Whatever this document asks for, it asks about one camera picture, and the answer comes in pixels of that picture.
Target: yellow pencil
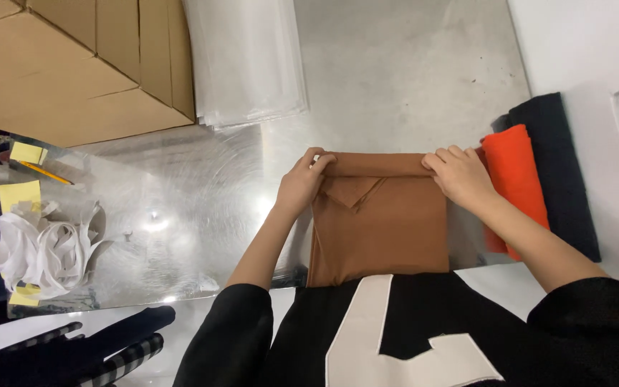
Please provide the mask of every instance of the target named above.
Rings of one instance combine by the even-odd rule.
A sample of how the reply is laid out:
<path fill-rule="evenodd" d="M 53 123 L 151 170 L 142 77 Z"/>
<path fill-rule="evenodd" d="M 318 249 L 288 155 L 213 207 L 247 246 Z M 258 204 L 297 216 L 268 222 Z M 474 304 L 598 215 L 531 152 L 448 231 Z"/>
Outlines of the yellow pencil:
<path fill-rule="evenodd" d="M 55 174 L 53 174 L 51 172 L 47 172 L 47 171 L 45 171 L 44 169 L 42 169 L 40 167 L 35 167 L 33 164 L 30 164 L 27 161 L 19 161 L 19 163 L 25 165 L 26 167 L 28 167 L 28 168 L 30 168 L 30 169 L 32 169 L 34 171 L 38 171 L 39 173 L 42 173 L 43 175 L 47 175 L 50 178 L 53 178 L 54 180 L 58 180 L 58 181 L 62 182 L 63 184 L 73 185 L 73 183 L 70 182 L 69 180 L 66 180 L 66 179 L 64 179 L 64 178 L 62 178 L 60 176 L 57 176 L 57 175 L 55 175 Z"/>

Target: stack of cardboard boxes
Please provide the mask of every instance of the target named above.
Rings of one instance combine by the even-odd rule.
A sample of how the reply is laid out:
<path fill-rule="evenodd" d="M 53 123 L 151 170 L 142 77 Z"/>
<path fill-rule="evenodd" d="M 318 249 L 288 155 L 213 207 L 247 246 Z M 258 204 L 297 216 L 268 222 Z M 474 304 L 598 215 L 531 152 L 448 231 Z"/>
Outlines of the stack of cardboard boxes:
<path fill-rule="evenodd" d="M 0 129 L 70 147 L 193 123 L 181 0 L 0 0 Z"/>

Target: person's right hand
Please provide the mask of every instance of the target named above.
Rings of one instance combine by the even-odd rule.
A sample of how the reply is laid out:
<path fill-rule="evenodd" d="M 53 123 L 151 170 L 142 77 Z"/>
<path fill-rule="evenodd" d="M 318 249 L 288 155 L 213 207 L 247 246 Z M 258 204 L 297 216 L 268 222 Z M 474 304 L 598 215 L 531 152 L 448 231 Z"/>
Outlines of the person's right hand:
<path fill-rule="evenodd" d="M 447 197 L 473 213 L 488 200 L 499 196 L 484 164 L 472 148 L 464 151 L 457 145 L 439 148 L 436 153 L 425 154 L 422 165 L 436 172 L 434 181 Z"/>

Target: stainless steel table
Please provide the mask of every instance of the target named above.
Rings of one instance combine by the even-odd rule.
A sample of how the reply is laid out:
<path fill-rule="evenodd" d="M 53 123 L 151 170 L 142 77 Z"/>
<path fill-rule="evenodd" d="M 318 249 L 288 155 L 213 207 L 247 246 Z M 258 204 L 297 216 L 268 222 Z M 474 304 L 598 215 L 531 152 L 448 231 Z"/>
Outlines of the stainless steel table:
<path fill-rule="evenodd" d="M 104 234 L 132 231 L 92 259 L 90 283 L 16 317 L 215 295 L 271 208 L 281 176 L 308 146 L 429 152 L 475 145 L 529 98 L 505 0 L 296 0 L 310 113 L 233 131 L 192 125 L 52 147 L 44 200 L 73 218 L 88 200 Z M 16 182 L 32 180 L 26 169 Z M 479 221 L 449 207 L 453 268 L 477 264 Z M 274 287 L 301 286 L 311 214 L 294 226 Z"/>

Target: folded brown garment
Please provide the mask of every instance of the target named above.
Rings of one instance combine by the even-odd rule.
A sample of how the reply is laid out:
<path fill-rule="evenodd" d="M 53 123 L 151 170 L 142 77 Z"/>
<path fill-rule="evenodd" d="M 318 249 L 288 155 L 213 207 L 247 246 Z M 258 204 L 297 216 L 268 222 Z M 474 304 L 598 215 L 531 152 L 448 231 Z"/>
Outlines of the folded brown garment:
<path fill-rule="evenodd" d="M 423 154 L 327 153 L 336 162 L 312 202 L 307 286 L 448 271 L 446 198 Z"/>

